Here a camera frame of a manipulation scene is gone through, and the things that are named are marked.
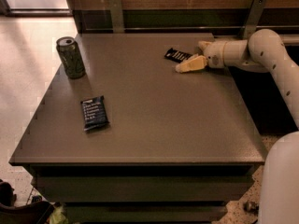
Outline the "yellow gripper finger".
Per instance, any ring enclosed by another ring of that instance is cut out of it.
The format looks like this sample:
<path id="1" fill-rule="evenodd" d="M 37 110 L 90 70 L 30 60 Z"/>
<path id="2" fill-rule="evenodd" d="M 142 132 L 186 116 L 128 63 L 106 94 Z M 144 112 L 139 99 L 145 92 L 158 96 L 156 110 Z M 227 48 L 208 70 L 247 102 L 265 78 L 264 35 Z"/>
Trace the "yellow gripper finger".
<path id="1" fill-rule="evenodd" d="M 202 70 L 207 66 L 207 59 L 203 55 L 193 55 L 189 59 L 179 63 L 175 70 L 178 73 L 187 73 Z"/>
<path id="2" fill-rule="evenodd" d="M 198 42 L 198 47 L 201 51 L 204 51 L 210 45 L 211 45 L 211 42 L 209 42 L 209 41 L 199 41 Z"/>

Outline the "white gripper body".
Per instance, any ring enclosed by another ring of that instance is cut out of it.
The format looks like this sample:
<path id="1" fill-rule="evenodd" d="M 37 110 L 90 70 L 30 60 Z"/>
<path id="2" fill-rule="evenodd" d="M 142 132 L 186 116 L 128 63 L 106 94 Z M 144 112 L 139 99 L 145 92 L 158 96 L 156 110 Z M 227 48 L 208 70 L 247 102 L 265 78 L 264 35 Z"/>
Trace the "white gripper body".
<path id="1" fill-rule="evenodd" d="M 204 49 L 204 56 L 207 58 L 207 64 L 210 68 L 224 67 L 224 48 L 225 41 L 208 42 Z"/>

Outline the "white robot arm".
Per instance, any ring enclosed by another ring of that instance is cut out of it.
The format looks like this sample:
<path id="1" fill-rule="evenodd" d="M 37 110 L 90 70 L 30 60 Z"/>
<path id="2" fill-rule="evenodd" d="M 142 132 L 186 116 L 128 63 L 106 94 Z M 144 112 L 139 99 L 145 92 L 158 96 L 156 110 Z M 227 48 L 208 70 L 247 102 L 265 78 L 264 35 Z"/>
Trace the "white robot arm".
<path id="1" fill-rule="evenodd" d="M 268 72 L 299 127 L 299 66 L 289 56 L 281 36 L 269 29 L 245 40 L 200 41 L 200 55 L 183 60 L 176 71 L 234 66 Z M 299 224 L 299 132 L 282 136 L 271 147 L 264 168 L 258 224 Z"/>

